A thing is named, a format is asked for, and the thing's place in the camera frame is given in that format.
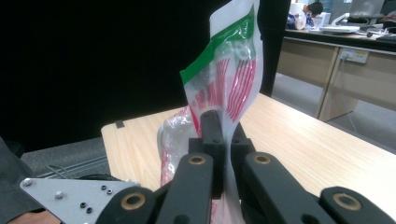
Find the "table surface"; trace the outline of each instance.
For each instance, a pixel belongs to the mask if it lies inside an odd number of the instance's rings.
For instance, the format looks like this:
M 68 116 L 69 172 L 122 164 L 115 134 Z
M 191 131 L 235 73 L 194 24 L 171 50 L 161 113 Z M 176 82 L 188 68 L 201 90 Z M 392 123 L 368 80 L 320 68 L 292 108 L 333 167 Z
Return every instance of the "table surface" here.
M 301 41 L 315 42 L 324 45 L 333 45 L 344 48 L 357 48 L 370 51 L 378 51 L 386 54 L 396 54 L 396 42 L 375 40 L 380 35 L 367 37 L 356 34 L 314 34 L 307 30 L 286 30 L 286 38 L 298 39 Z
M 111 174 L 160 187 L 157 132 L 178 109 L 102 129 Z M 259 94 L 241 119 L 255 148 L 270 153 L 309 192 L 341 186 L 353 189 L 396 220 L 396 155 Z

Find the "screw hole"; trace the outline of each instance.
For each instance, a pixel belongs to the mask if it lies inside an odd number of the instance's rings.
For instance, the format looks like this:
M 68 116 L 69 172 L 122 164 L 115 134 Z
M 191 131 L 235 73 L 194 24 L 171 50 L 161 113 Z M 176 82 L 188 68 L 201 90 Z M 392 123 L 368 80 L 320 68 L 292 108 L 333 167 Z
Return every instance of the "screw hole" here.
M 254 161 L 257 162 L 257 163 L 260 163 L 260 164 L 268 164 L 268 163 L 271 162 L 271 159 L 269 157 L 267 157 L 267 156 L 264 156 L 264 155 L 257 155 L 254 158 Z
M 201 156 L 193 156 L 190 158 L 190 163 L 195 165 L 200 165 L 205 162 L 205 158 Z
M 135 210 L 146 202 L 146 196 L 140 192 L 135 192 L 124 196 L 121 206 L 125 210 Z
M 335 193 L 332 196 L 332 199 L 341 207 L 352 210 L 358 211 L 361 209 L 361 203 L 354 197 L 345 194 L 345 193 Z

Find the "clear plastic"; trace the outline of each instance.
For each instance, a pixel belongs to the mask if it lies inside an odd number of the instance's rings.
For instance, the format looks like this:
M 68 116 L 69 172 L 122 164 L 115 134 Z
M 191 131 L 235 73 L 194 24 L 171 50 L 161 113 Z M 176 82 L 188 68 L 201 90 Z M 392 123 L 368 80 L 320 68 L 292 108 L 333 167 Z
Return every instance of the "clear plastic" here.
M 262 84 L 259 1 L 232 1 L 210 18 L 211 41 L 181 77 L 189 105 L 165 121 L 159 135 L 162 184 L 171 180 L 188 139 L 201 135 L 200 117 L 217 110 L 226 143 L 224 192 L 212 203 L 212 223 L 243 223 L 230 160 L 233 132 Z

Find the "computer monitor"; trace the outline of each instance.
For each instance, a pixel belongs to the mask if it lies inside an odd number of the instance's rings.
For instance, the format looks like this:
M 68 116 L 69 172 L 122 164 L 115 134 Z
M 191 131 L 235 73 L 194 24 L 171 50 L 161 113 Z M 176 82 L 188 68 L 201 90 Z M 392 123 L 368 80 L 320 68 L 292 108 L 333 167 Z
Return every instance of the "computer monitor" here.
M 366 19 L 381 18 L 384 16 L 380 13 L 383 5 L 384 0 L 352 0 L 349 17 Z

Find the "wooden table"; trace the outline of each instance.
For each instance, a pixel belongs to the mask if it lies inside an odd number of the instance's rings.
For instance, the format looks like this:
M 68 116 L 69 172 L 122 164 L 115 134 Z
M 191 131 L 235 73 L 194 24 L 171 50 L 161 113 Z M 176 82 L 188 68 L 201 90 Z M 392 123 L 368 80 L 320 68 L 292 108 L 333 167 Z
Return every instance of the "wooden table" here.
M 111 174 L 160 186 L 157 132 L 179 109 L 102 129 Z M 396 155 L 259 94 L 241 120 L 257 150 L 276 156 L 309 192 L 356 190 L 396 219 Z

